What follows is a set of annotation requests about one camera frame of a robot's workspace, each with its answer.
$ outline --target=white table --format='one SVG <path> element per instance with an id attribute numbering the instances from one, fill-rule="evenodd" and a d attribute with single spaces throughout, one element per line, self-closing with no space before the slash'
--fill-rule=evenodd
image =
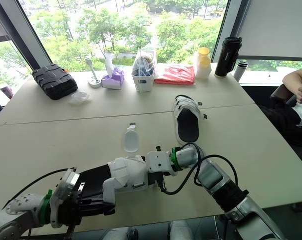
<path id="1" fill-rule="evenodd" d="M 90 95 L 90 102 L 81 106 L 68 104 L 70 95 L 51 100 L 35 81 L 29 80 L 2 110 L 0 125 L 170 112 L 174 98 L 180 94 L 202 102 L 201 109 L 254 103 L 230 74 L 222 79 L 214 77 L 212 65 L 208 80 L 196 81 L 196 85 L 154 84 L 151 92 L 144 93 L 136 91 L 130 71 L 126 72 L 122 90 L 93 89 L 87 83 L 91 72 L 74 72 L 78 89 Z"/>
<path id="2" fill-rule="evenodd" d="M 255 104 L 202 110 L 198 144 L 207 154 L 227 157 L 235 166 L 239 185 L 263 208 L 302 201 L 302 162 Z M 84 171 L 126 156 L 123 134 L 137 123 L 145 155 L 160 145 L 177 146 L 172 112 L 0 125 L 0 208 L 19 189 L 49 171 L 77 166 Z M 232 177 L 228 165 L 216 162 Z M 187 171 L 165 177 L 168 190 L 181 183 Z M 45 194 L 62 174 L 48 177 L 28 193 Z M 116 214 L 85 217 L 75 231 L 157 223 L 221 214 L 204 189 L 190 180 L 180 193 L 168 196 L 157 188 L 116 196 Z M 49 225 L 33 234 L 64 233 Z"/>

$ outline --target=yellow bottle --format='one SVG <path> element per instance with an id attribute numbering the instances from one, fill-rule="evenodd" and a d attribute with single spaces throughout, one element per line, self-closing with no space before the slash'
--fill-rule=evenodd
<path id="1" fill-rule="evenodd" d="M 195 78 L 196 79 L 207 79 L 210 75 L 211 60 L 208 56 L 210 50 L 207 47 L 200 47 L 197 51 L 197 57 L 195 62 Z"/>

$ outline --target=red plastic bag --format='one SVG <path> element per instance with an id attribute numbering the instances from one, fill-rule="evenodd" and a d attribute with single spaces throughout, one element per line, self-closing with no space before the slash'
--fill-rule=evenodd
<path id="1" fill-rule="evenodd" d="M 193 66 L 181 64 L 157 64 L 154 81 L 157 84 L 192 85 L 195 81 Z"/>

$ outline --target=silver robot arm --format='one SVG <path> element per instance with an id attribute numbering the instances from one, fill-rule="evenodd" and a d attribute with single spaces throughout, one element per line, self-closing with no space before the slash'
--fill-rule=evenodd
<path id="1" fill-rule="evenodd" d="M 191 145 L 167 154 L 169 158 L 163 152 L 148 153 L 146 163 L 151 172 L 182 170 L 198 162 L 197 151 Z M 240 190 L 215 162 L 209 159 L 202 161 L 197 180 L 224 210 L 225 216 L 237 225 L 237 232 L 242 239 L 261 240 L 267 237 L 285 240 L 273 220 L 248 196 L 249 192 Z"/>
<path id="2" fill-rule="evenodd" d="M 190 145 L 167 152 L 152 151 L 145 158 L 120 157 L 81 174 L 69 169 L 53 194 L 28 194 L 12 200 L 0 211 L 0 240 L 17 240 L 27 229 L 44 224 L 53 228 L 68 225 L 70 234 L 82 217 L 115 213 L 115 192 L 143 190 L 155 183 L 162 186 L 163 175 L 175 176 L 185 168 L 196 172 L 197 165 L 197 180 L 237 225 L 242 239 L 274 236 L 285 240 L 276 224 L 247 196 L 248 191 L 241 191 L 213 161 L 206 159 L 198 164 L 198 153 L 204 156 L 201 149 L 198 152 Z"/>

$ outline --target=black thermos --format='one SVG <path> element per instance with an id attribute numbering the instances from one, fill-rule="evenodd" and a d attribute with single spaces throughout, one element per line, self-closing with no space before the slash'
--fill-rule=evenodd
<path id="1" fill-rule="evenodd" d="M 217 78 L 224 78 L 227 73 L 233 70 L 241 46 L 241 37 L 227 37 L 224 39 L 220 58 L 215 70 L 215 76 Z"/>

